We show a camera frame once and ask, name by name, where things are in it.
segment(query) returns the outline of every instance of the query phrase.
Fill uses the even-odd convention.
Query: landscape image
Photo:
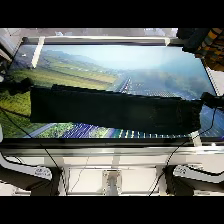
[[[53,84],[110,90],[134,95],[200,99],[203,92],[215,95],[200,61],[178,47],[122,45],[44,45],[33,63],[36,45],[20,46],[7,74],[8,79],[31,78],[35,85]],[[30,93],[0,93],[0,106],[33,138],[179,138],[132,130],[97,127],[83,123],[31,123]],[[212,124],[213,110],[204,106],[201,130]],[[30,138],[0,112],[4,138]],[[214,126],[204,137],[224,136],[224,114],[216,112]]]

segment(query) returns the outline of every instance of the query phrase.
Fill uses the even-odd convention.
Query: screen bezel
[[[23,38],[21,45],[38,45],[39,37]],[[167,37],[46,37],[44,39],[45,45],[134,45],[134,46],[171,46],[183,47],[185,41],[178,38]],[[207,72],[211,85],[215,93],[218,89],[212,77],[209,75],[206,65],[202,64]],[[202,145],[209,145],[216,143],[217,145],[224,145],[222,140],[217,137],[201,137]],[[147,138],[147,139],[38,139],[38,138],[6,138],[0,144],[0,149],[42,149],[44,145],[47,148],[57,149],[75,149],[75,148],[89,148],[89,147],[172,147],[178,146],[180,143],[190,141],[191,137],[184,138]],[[186,143],[185,147],[194,146],[193,142]]]

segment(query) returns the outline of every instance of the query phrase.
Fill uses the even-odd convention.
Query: wire
[[[214,125],[214,120],[215,120],[215,113],[216,113],[216,110],[217,110],[217,107],[215,108],[214,113],[213,113],[211,127],[208,128],[207,130],[205,130],[205,131],[199,133],[198,135],[196,135],[196,136],[195,136],[194,138],[192,138],[191,140],[194,140],[194,139],[197,138],[198,136],[200,136],[200,135],[204,134],[205,132],[207,132],[207,131],[209,131],[209,130],[212,129],[212,127],[213,127],[213,125]],[[178,146],[178,147],[171,153],[171,155],[169,156],[169,158],[168,158],[168,160],[167,160],[167,163],[166,163],[166,166],[165,166],[164,170],[166,170],[167,166],[169,165],[170,159],[171,159],[171,157],[173,156],[173,154],[174,154],[174,153],[175,153],[181,146],[183,146],[184,144],[186,144],[188,141],[189,141],[189,139],[188,139],[187,141],[183,142],[180,146]],[[149,194],[149,196],[151,196],[151,195],[153,194],[153,192],[154,192],[155,189],[156,189],[156,186],[157,186],[158,183],[159,183],[159,180],[161,179],[161,177],[162,177],[164,174],[165,174],[165,172],[163,171],[163,172],[160,174],[160,176],[158,177],[158,179],[157,179],[157,177],[155,178],[155,180],[157,179],[157,182],[156,182],[156,185],[155,185],[154,189],[153,189],[153,190],[151,191],[151,193]]]
[[[18,126],[9,116],[8,114],[5,112],[5,110],[3,108],[1,108],[1,111],[4,113],[4,115],[8,118],[8,120],[14,125],[16,126],[18,129],[20,129],[21,131],[23,131],[24,133],[26,133],[30,138],[33,138],[27,131],[25,131],[24,129],[22,129],[20,126]],[[53,159],[53,157],[51,156],[51,154],[48,152],[48,150],[41,144],[39,143],[40,146],[46,151],[46,153],[48,154],[48,156],[51,158],[51,160],[54,162],[55,166],[58,168],[59,172],[61,172],[60,168],[58,167],[57,163],[55,162],[55,160]],[[63,185],[64,185],[64,189],[65,189],[65,193],[67,195],[67,192],[66,192],[66,186],[65,186],[65,181],[64,181],[64,177],[63,175],[61,176],[62,177],[62,182],[63,182]]]
[[[79,179],[80,179],[80,175],[81,175],[82,171],[86,168],[88,161],[89,161],[89,157],[88,157],[87,160],[86,160],[86,164],[85,164],[85,166],[84,166],[83,169],[80,171],[78,180],[77,180],[76,183],[73,185],[73,187],[72,187],[72,189],[71,189],[71,192],[73,191],[73,189],[74,189],[74,188],[76,187],[76,185],[78,184]]]

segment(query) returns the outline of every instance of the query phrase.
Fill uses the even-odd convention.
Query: sky
[[[70,55],[82,55],[94,59],[98,64],[113,69],[153,69],[162,64],[183,60],[186,66],[201,62],[193,54],[179,47],[125,46],[125,45],[48,45],[44,50],[62,51]]]

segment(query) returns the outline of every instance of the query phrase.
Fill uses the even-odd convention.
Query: plaid fabric
[[[224,71],[224,28],[212,28],[195,57],[204,59],[212,70]]]

